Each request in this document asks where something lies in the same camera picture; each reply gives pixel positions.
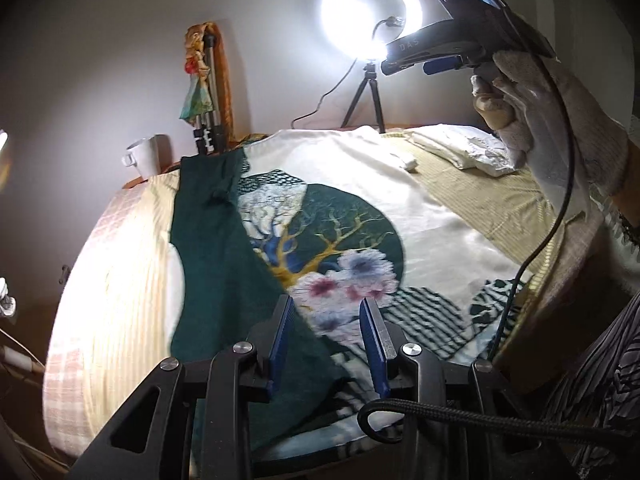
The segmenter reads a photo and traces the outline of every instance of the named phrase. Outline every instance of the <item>pink plaid cloth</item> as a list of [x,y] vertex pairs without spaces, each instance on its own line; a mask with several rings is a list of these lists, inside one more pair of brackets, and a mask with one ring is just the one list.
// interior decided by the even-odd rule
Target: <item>pink plaid cloth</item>
[[81,320],[93,306],[86,300],[90,291],[81,290],[82,277],[91,273],[92,264],[108,254],[109,244],[145,187],[146,184],[141,184],[123,189],[113,197],[85,242],[58,306],[47,355],[42,405],[51,445],[71,456],[80,456],[95,436],[87,421],[82,394]]

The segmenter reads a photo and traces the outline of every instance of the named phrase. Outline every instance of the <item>orange fabric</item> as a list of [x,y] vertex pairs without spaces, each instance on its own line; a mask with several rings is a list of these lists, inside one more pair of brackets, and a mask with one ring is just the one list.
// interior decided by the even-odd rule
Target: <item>orange fabric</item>
[[226,139],[234,140],[234,115],[231,105],[231,86],[229,84],[229,66],[226,62],[225,47],[222,34],[218,26],[213,22],[205,22],[192,25],[184,37],[184,46],[187,50],[185,70],[187,73],[198,73],[201,82],[206,86],[209,67],[204,59],[205,34],[213,34],[216,43],[213,47],[213,62],[216,72],[216,87],[218,90],[218,105],[220,106],[220,120],[225,128]]

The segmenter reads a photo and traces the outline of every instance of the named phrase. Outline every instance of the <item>cup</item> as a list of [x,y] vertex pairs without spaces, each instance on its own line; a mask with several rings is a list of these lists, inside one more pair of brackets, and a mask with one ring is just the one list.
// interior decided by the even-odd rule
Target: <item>cup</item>
[[127,168],[135,166],[143,180],[160,174],[156,138],[140,139],[127,146],[127,153],[122,157],[122,163]]

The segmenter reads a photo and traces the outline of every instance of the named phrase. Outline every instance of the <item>small black tripod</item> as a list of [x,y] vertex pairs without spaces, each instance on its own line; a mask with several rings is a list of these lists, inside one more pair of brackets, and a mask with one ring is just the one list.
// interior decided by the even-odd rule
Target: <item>small black tripod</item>
[[353,115],[353,111],[356,109],[356,105],[360,100],[362,93],[364,92],[364,87],[369,83],[371,87],[371,94],[373,96],[373,106],[376,109],[376,122],[378,123],[378,128],[380,133],[385,133],[385,120],[382,117],[382,105],[380,104],[380,93],[378,92],[378,82],[376,80],[376,64],[372,61],[368,62],[364,67],[364,78],[358,86],[358,90],[356,91],[356,95],[353,97],[353,101],[349,105],[349,109],[347,110],[347,114],[344,116],[344,120],[342,121],[341,128],[344,128],[351,119]]

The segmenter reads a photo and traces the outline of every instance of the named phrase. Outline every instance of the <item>black cable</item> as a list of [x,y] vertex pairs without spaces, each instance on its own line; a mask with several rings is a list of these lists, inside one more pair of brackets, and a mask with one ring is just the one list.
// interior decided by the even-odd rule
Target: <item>black cable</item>
[[506,416],[484,415],[482,413],[466,412],[445,406],[421,404],[413,400],[380,399],[365,404],[358,412],[358,424],[362,431],[373,440],[384,444],[397,444],[402,438],[390,438],[379,434],[369,424],[369,415],[375,412],[393,412],[404,415],[414,415],[418,418],[443,422],[465,428],[479,428],[492,433],[507,433],[529,438],[562,440],[574,444],[595,444],[610,449],[617,455],[624,454],[633,444],[628,434],[604,430],[603,428],[589,428],[577,424],[558,424],[546,420],[526,420]]
[[533,50],[529,44],[529,40],[526,40],[523,35],[520,33],[518,28],[515,26],[510,17],[511,9],[507,5],[503,5],[502,11],[504,15],[518,36],[520,43],[523,44],[524,48],[527,50],[527,53],[533,58],[540,72],[544,76],[551,93],[554,96],[554,99],[558,103],[558,107],[560,108],[562,114],[562,122],[564,123],[564,129],[566,131],[566,143],[567,148],[569,150],[569,167],[567,171],[567,183],[566,183],[566,191],[564,193],[564,199],[562,200],[562,206],[560,207],[560,211],[558,212],[558,216],[556,217],[556,221],[554,222],[551,230],[546,235],[545,239],[540,242],[540,245],[536,247],[536,249],[529,255],[529,257],[524,260],[516,276],[513,280],[513,284],[511,285],[511,290],[509,291],[509,296],[507,298],[507,303],[504,305],[504,310],[502,311],[502,315],[500,316],[500,323],[498,325],[498,330],[495,333],[494,343],[491,346],[489,351],[488,360],[492,361],[496,354],[498,353],[498,348],[500,348],[500,340],[502,339],[502,335],[504,334],[504,327],[507,324],[507,319],[509,316],[509,312],[511,307],[513,306],[513,300],[516,296],[516,291],[518,290],[518,284],[520,283],[520,279],[524,274],[524,271],[527,270],[527,267],[532,263],[533,260],[542,252],[542,250],[546,247],[546,245],[551,241],[554,237],[562,220],[564,220],[564,216],[566,215],[567,209],[569,208],[569,202],[571,200],[571,193],[574,190],[574,174],[575,174],[575,150],[574,150],[574,129],[571,126],[571,121],[569,119],[569,112],[567,111],[566,104],[564,103],[564,99],[562,98],[562,94],[558,89],[558,85],[554,81],[552,75],[549,73],[549,70],[546,68],[544,62],[540,59],[539,56],[533,53]]
[[[382,25],[383,23],[387,23],[389,20],[389,18],[385,18],[384,20],[380,20],[379,22],[376,23],[376,26],[373,28],[373,32],[371,33],[371,39],[375,39],[376,37],[376,32],[378,31],[378,28],[380,27],[380,25]],[[322,94],[322,96],[320,97],[320,100],[318,101],[318,106],[316,106],[316,109],[311,112],[310,114],[306,114],[300,117],[296,117],[295,119],[293,119],[291,121],[291,129],[295,129],[295,123],[296,121],[302,120],[302,119],[306,119],[307,117],[311,117],[314,114],[317,114],[318,111],[320,110],[320,107],[322,106],[322,101],[324,101],[324,98],[327,97],[329,94],[331,94],[332,92],[335,91],[335,89],[338,88],[338,86],[340,86],[342,84],[342,82],[347,79],[347,76],[351,73],[351,70],[353,70],[353,67],[356,65],[356,63],[358,62],[359,58],[356,58],[353,60],[353,63],[351,63],[351,66],[349,67],[349,69],[347,70],[347,72],[342,76],[342,78],[340,78],[340,81],[338,81],[336,83],[336,85],[331,88],[331,90],[329,90],[326,94]]]

